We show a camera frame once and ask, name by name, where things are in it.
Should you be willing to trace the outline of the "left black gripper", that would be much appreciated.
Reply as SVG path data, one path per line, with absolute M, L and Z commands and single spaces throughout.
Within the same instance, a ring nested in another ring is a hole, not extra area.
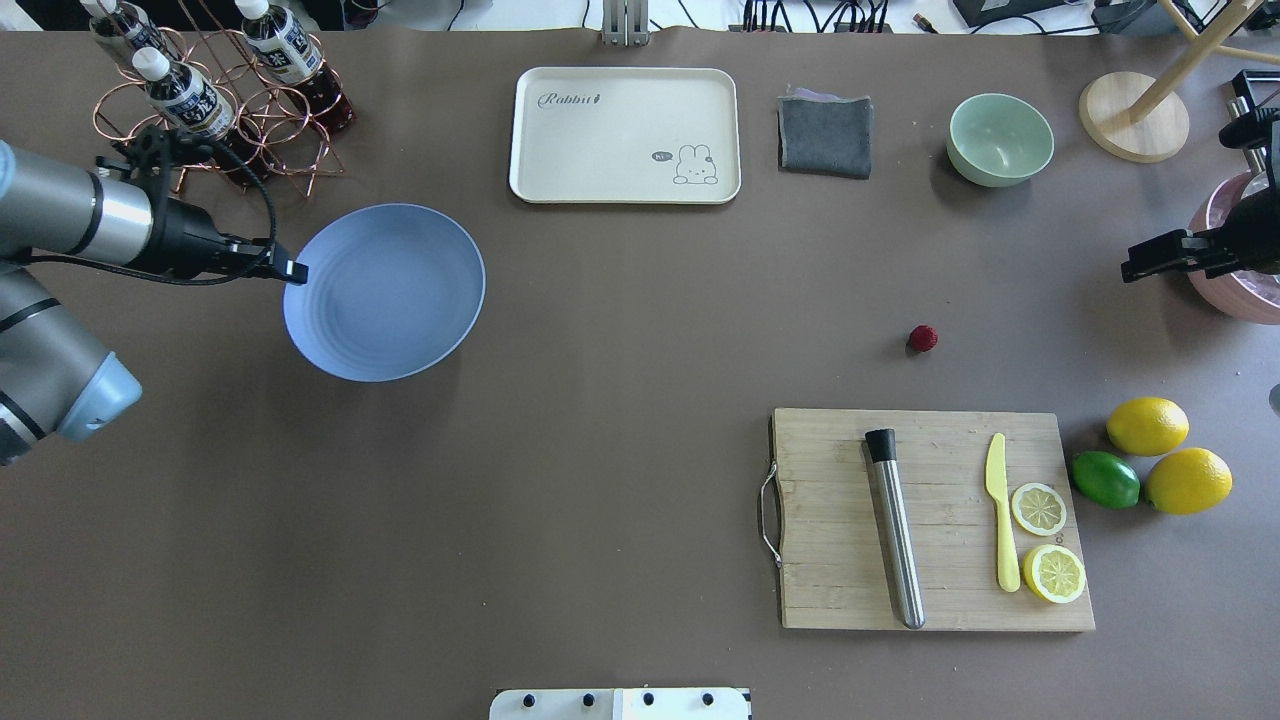
M 276 213 L 262 178 L 248 168 L 220 140 L 183 129 L 150 126 L 133 140 L 113 141 L 113 149 L 125 159 L 122 181 L 142 190 L 150 201 L 152 225 L 140 255 L 125 264 L 156 282 L 168 284 L 223 284 L 239 278 L 275 279 L 305 284 L 308 266 L 288 258 L 276 258 Z M 269 232 L 264 238 L 247 240 L 218 231 L 201 208 L 170 193 L 169 174 L 174 167 L 223 159 L 234 170 L 248 173 L 268 210 Z

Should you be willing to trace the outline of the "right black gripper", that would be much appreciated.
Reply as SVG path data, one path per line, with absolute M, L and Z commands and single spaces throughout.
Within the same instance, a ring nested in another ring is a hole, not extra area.
M 1210 278 L 1234 272 L 1276 275 L 1279 260 L 1279 109 L 1276 70 L 1240 70 L 1231 79 L 1230 120 L 1219 132 L 1225 149 L 1254 154 L 1262 184 L 1242 195 L 1225 222 L 1208 231 Z M 1187 231 L 1170 231 L 1130 246 L 1120 272 L 1124 283 L 1199 268 L 1206 242 Z

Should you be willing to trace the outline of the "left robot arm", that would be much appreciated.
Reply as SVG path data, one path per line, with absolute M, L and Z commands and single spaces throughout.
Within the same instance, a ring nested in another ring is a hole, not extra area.
M 174 286 L 241 278 L 303 284 L 308 269 L 278 243 L 220 232 L 170 191 L 174 168 L 230 158 L 220 141 L 148 127 L 118 143 L 123 163 L 81 169 L 1 146 L 1 457 L 41 439 L 82 441 L 116 420 L 141 383 L 32 274 L 45 263 Z

